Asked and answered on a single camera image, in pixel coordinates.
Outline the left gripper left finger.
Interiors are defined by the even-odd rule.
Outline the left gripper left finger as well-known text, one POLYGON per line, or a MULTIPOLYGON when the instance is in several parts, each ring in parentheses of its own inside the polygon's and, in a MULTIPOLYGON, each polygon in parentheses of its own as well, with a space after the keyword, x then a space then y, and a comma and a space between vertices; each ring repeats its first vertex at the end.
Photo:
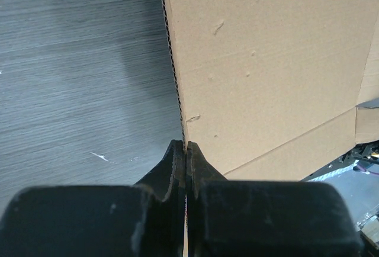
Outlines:
POLYGON ((1 217, 2 256, 182 256, 185 155, 170 142, 133 185, 24 188, 1 217))

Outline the brown cardboard box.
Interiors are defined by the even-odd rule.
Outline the brown cardboard box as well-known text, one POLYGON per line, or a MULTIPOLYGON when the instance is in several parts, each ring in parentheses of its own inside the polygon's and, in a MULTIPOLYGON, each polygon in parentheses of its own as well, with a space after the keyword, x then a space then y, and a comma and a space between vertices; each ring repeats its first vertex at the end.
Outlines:
POLYGON ((378 0, 162 0, 185 152, 303 181, 378 140, 378 0))

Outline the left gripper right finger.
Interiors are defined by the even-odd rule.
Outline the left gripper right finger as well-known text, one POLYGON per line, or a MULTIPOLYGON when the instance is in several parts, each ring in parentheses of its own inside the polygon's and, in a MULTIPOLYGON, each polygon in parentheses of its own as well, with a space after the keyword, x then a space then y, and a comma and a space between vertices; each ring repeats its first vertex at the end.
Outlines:
POLYGON ((348 208, 322 182, 234 181, 187 146, 189 256, 358 256, 348 208))

